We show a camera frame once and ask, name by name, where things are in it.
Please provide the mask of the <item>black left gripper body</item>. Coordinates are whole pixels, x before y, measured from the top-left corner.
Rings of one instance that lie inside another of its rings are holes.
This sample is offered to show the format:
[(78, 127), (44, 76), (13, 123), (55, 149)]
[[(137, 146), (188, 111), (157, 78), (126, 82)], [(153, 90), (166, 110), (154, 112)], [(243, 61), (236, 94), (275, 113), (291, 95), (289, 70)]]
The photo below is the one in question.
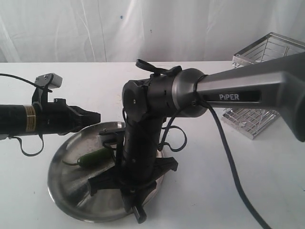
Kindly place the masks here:
[(78, 123), (73, 118), (73, 110), (63, 98), (56, 98), (53, 102), (36, 102), (35, 111), (35, 131), (39, 134), (66, 135), (70, 133), (70, 124)]

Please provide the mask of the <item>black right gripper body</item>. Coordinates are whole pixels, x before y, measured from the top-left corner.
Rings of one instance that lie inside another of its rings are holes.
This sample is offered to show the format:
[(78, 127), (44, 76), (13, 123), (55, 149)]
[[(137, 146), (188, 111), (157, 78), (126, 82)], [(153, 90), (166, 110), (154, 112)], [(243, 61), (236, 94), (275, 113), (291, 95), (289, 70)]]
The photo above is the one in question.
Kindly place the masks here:
[(119, 189), (123, 207), (126, 212), (133, 211), (136, 217), (146, 217), (143, 203), (148, 195), (157, 187), (156, 180), (168, 171), (176, 171), (178, 162), (173, 157), (156, 158), (152, 174), (145, 181), (130, 180), (123, 175), (121, 168), (114, 165), (101, 174), (89, 178), (90, 195), (94, 196), (98, 190)]

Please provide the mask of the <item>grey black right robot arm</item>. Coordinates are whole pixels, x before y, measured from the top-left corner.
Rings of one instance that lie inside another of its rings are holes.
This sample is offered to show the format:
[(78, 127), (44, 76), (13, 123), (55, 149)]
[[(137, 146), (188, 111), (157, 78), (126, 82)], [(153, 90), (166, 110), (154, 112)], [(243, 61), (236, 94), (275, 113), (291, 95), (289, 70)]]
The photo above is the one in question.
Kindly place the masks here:
[(133, 209), (139, 220), (157, 179), (178, 167), (174, 158), (156, 156), (177, 117), (199, 117), (216, 107), (277, 110), (295, 137), (305, 139), (304, 53), (211, 75), (180, 66), (156, 68), (142, 60), (136, 65), (151, 75), (122, 89), (125, 131), (117, 139), (115, 166), (88, 183), (91, 195), (119, 189), (125, 209)]

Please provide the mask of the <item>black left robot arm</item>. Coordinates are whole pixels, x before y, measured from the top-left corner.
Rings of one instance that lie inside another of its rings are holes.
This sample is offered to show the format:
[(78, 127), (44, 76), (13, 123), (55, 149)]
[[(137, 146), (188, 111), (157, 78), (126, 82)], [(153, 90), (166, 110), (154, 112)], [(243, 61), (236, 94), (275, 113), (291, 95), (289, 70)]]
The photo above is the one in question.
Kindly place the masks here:
[(27, 135), (66, 135), (98, 124), (101, 114), (69, 106), (66, 100), (32, 105), (1, 105), (0, 135), (13, 138)]

